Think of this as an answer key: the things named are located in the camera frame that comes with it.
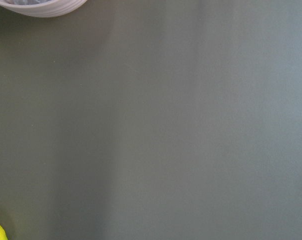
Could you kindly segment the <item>pink ribbed bowl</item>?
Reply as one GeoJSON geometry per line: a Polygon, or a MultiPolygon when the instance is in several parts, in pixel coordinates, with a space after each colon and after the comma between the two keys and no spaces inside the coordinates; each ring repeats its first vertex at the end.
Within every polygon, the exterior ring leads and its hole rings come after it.
{"type": "Polygon", "coordinates": [[[87,0],[50,0],[40,4],[18,5],[0,0],[0,6],[29,17],[52,18],[66,15],[86,2],[87,0]]]}

